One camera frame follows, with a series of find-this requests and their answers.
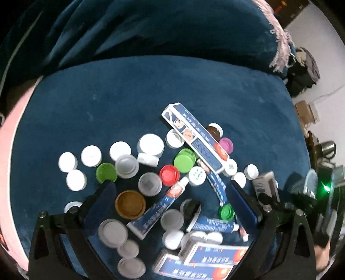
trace green light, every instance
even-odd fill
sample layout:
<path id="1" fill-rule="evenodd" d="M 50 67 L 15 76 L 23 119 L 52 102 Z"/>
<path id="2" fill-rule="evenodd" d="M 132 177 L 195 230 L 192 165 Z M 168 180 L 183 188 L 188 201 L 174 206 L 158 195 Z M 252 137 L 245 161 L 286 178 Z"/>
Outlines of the green light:
<path id="1" fill-rule="evenodd" d="M 324 187 L 324 189 L 325 189 L 325 191 L 326 192 L 330 192 L 331 191 L 331 188 L 329 187 L 329 186 L 326 186 L 324 183 L 322 183 L 321 182 L 321 184 L 322 184 L 322 186 Z"/>

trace blue gripper pad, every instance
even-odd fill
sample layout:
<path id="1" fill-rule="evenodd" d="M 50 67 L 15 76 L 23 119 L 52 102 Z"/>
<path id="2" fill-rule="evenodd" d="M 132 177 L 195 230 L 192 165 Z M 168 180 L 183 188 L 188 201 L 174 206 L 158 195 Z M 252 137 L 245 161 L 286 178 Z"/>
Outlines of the blue gripper pad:
<path id="1" fill-rule="evenodd" d="M 226 197 L 248 234 L 256 234 L 263 215 L 255 197 L 249 196 L 235 180 L 226 185 Z"/>
<path id="2" fill-rule="evenodd" d="M 97 232 L 109 208 L 114 206 L 116 196 L 115 183 L 106 180 L 95 194 L 89 196 L 82 204 L 80 207 L 80 217 L 83 218 L 83 232 L 85 236 L 88 237 Z"/>

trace pink fringe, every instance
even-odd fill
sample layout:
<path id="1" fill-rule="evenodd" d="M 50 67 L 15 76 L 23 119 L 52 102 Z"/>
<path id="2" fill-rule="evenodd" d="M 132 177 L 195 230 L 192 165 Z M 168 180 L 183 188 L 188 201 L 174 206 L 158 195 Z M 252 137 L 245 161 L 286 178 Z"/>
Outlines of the pink fringe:
<path id="1" fill-rule="evenodd" d="M 282 26 L 274 16 L 273 9 L 265 0 L 252 1 L 259 7 L 268 22 L 273 26 L 273 29 L 270 30 L 270 32 L 277 35 L 276 42 L 278 43 L 278 48 L 275 57 L 269 64 L 269 67 L 274 67 L 273 72 L 283 72 L 284 68 L 288 66 L 289 62 L 289 56 L 291 52 L 289 42 L 294 45 L 292 38 L 290 34 L 282 28 Z"/>

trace blue velvet cushion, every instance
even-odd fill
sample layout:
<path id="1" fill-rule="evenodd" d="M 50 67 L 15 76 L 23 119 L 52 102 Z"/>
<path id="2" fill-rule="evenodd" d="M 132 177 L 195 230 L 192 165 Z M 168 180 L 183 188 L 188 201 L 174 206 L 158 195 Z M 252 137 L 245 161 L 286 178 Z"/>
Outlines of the blue velvet cushion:
<path id="1" fill-rule="evenodd" d="M 228 62 L 272 73 L 272 26 L 252 0 L 37 0 L 0 47 L 7 86 L 89 61 L 177 55 Z"/>
<path id="2" fill-rule="evenodd" d="M 292 175 L 307 174 L 309 156 L 298 118 L 282 80 L 274 75 L 178 56 L 117 58 L 72 67 L 41 81 L 14 139 L 10 199 L 27 254 L 40 211 L 62 213 L 67 203 L 84 201 L 95 192 L 96 169 L 81 163 L 82 149 L 96 145 L 103 153 L 103 162 L 111 162 L 110 146 L 126 141 L 137 156 L 136 145 L 143 134 L 155 133 L 165 138 L 170 127 L 160 115 L 175 102 L 181 102 L 204 126 L 211 122 L 221 125 L 224 136 L 234 143 L 231 157 L 239 170 L 250 163 L 260 172 L 273 170 L 281 189 Z M 88 185 L 82 191 L 70 191 L 66 174 L 58 168 L 59 156 L 66 151 L 77 156 L 78 168 L 87 176 Z M 162 166 L 173 162 L 177 153 L 178 149 L 165 147 L 157 168 L 141 165 L 132 179 L 117 180 L 118 191 L 137 190 L 143 173 L 159 172 Z M 245 191 L 253 194 L 251 182 L 247 181 Z M 147 198 L 147 206 L 158 197 Z M 184 199 L 191 197 L 202 202 L 203 214 L 217 217 L 219 201 L 207 181 L 199 187 L 188 185 L 172 208 L 178 209 Z M 105 218 L 128 222 L 114 208 Z M 157 223 L 143 241 L 129 233 L 129 238 L 139 242 L 139 258 L 147 267 L 140 279 L 165 279 L 151 270 L 163 248 L 163 232 Z M 123 279 L 116 270 L 120 260 L 116 250 L 106 248 L 97 236 L 91 237 L 91 242 L 115 276 Z M 225 234 L 224 243 L 243 244 L 236 232 Z M 67 248 L 81 272 L 70 246 Z"/>

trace metal bolt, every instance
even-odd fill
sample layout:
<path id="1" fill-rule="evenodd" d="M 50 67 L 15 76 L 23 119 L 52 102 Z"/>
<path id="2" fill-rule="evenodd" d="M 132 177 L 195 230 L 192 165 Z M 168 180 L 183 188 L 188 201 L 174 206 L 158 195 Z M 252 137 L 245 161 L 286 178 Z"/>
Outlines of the metal bolt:
<path id="1" fill-rule="evenodd" d="M 297 209 L 296 214 L 299 216 L 303 216 L 303 211 L 301 209 Z"/>
<path id="2" fill-rule="evenodd" d="M 73 206 L 69 209 L 69 212 L 74 214 L 74 213 L 77 213 L 79 210 L 79 207 L 78 206 Z"/>
<path id="3" fill-rule="evenodd" d="M 45 212 L 45 211 L 42 211 L 41 213 L 40 213 L 40 218 L 44 218 L 45 216 L 47 215 L 47 212 Z"/>
<path id="4" fill-rule="evenodd" d="M 267 213 L 272 211 L 272 207 L 269 204 L 262 206 L 262 209 Z"/>

